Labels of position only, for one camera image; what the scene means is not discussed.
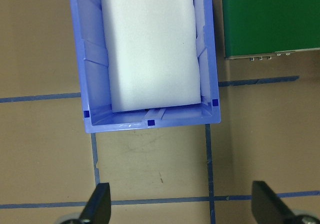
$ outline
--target tile grid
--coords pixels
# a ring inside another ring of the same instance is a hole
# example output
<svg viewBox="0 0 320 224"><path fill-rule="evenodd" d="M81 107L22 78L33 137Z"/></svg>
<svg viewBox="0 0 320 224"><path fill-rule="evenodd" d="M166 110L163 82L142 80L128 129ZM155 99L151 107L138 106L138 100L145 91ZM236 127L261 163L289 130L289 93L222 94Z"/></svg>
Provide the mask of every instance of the tile grid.
<svg viewBox="0 0 320 224"><path fill-rule="evenodd" d="M289 82L295 81L299 76L264 78L264 79L250 79L250 80L236 80L219 82L220 87L239 86L239 85L253 85L274 82ZM50 94L38 96L12 97L0 98L0 103L8 102L22 102L22 101L37 101L37 100L52 100L64 98L79 98L80 93L64 93L64 94ZM206 156L207 156L207 171L208 171L208 197L190 197L190 198L167 198L167 199L147 199L147 200L123 200L112 201L113 206L117 205L137 205L137 204L159 204L159 203L183 203L183 202L209 202L210 222L216 223L215 218L215 202L216 201L245 201L251 200L251 195L234 195L234 196L215 196L214 195L214 174L213 174L213 160L211 147L211 132L210 124L205 125L205 139L206 139ZM96 134L91 134L91 146L94 168L94 179L97 185L100 182L99 169L97 168L98 150ZM278 194L281 198L291 197L305 197L305 196L320 196L320 191L294 192ZM0 209L21 209L21 208L56 208L56 207L83 207L87 202L64 202L64 203L40 203L40 204L4 204L0 205Z"/></svg>

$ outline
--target white foam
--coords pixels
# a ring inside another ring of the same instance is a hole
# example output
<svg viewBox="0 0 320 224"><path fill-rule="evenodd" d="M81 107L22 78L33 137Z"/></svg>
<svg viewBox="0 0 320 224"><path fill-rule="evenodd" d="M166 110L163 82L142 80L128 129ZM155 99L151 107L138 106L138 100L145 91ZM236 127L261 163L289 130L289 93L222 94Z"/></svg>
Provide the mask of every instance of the white foam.
<svg viewBox="0 0 320 224"><path fill-rule="evenodd" d="M112 111L200 103L193 0L102 0Z"/></svg>

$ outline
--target blue tape line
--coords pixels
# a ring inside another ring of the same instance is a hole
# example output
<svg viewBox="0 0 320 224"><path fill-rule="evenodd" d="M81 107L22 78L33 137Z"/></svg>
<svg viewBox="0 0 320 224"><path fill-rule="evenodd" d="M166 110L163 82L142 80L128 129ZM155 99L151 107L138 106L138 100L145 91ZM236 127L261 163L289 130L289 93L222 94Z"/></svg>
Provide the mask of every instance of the blue tape line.
<svg viewBox="0 0 320 224"><path fill-rule="evenodd" d="M228 86L253 85L253 84L264 84L264 83L292 82L292 81L296 81L297 79L299 79L299 76L261 78L261 79L224 81L224 82L219 82L218 85L219 87L228 87ZM38 95L38 96L0 98L0 103L26 102L26 101L38 101L38 100L50 100L50 99L62 99L62 98L80 98L80 97L81 97L80 93L61 93L61 94L48 94L48 95Z"/></svg>
<svg viewBox="0 0 320 224"><path fill-rule="evenodd" d="M206 161L208 171L208 188L209 188L209 206L210 206L210 223L216 223L215 212L215 192L214 192L214 169L211 153L211 130L210 124L205 125L205 143L206 143Z"/></svg>
<svg viewBox="0 0 320 224"><path fill-rule="evenodd" d="M309 196L320 196L320 191L307 191L307 192L293 192L293 193L278 193L280 198L298 198L298 197L309 197ZM216 196L215 201L246 201L251 200L251 195L235 195L235 196Z"/></svg>
<svg viewBox="0 0 320 224"><path fill-rule="evenodd" d="M119 205L159 204L159 203L192 203L192 202L208 202L208 201L209 201L209 197L194 197L194 198L163 198L163 199L112 201L111 204L114 206L119 206Z"/></svg>
<svg viewBox="0 0 320 224"><path fill-rule="evenodd" d="M320 191L279 193L277 195L280 198L320 196ZM246 201L246 200L251 200L251 199L252 199L251 195L216 196L216 197L214 197L214 201ZM111 204L113 206L118 206L118 205L137 205L137 204L210 202L211 200L212 200L212 198L210 198L210 197L165 198L165 199L112 201ZM87 202L2 204L2 205L0 205L0 209L84 207L86 204L87 204Z"/></svg>
<svg viewBox="0 0 320 224"><path fill-rule="evenodd" d="M98 185L100 183L100 174L99 174L99 169L97 168L98 149L97 149L97 139L96 139L95 133L91 133L91 145L92 145L92 156L93 156L94 180L95 180L95 185Z"/></svg>
<svg viewBox="0 0 320 224"><path fill-rule="evenodd" d="M60 93L60 94L38 95L38 96L0 98L0 103L26 102L26 101L38 101L38 100L50 100L50 99L62 99L62 98L80 98L80 97L81 97L80 93Z"/></svg>
<svg viewBox="0 0 320 224"><path fill-rule="evenodd" d="M4 204L0 209L84 207L87 202Z"/></svg>
<svg viewBox="0 0 320 224"><path fill-rule="evenodd" d="M260 78L260 79L224 81L224 82L219 82L218 85L219 87L229 87L229 86L254 85L254 84L265 84L265 83L293 82L293 81L296 81L297 79L299 79L299 76Z"/></svg>

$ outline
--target green board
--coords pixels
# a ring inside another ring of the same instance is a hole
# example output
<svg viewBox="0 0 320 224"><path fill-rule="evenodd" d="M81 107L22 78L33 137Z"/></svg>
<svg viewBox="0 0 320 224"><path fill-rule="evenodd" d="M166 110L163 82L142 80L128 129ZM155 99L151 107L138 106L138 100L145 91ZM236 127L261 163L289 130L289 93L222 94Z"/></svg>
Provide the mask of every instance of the green board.
<svg viewBox="0 0 320 224"><path fill-rule="evenodd" d="M223 0L226 58L320 48L320 0Z"/></svg>

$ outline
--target blue plastic bin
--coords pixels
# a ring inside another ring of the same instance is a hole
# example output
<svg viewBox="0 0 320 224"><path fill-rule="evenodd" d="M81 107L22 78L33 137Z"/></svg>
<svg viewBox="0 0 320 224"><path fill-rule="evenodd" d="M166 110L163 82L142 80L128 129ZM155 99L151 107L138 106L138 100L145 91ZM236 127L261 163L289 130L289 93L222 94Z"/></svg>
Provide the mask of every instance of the blue plastic bin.
<svg viewBox="0 0 320 224"><path fill-rule="evenodd" d="M201 104L113 113L101 0L70 0L86 132L220 122L212 0L193 1Z"/></svg>

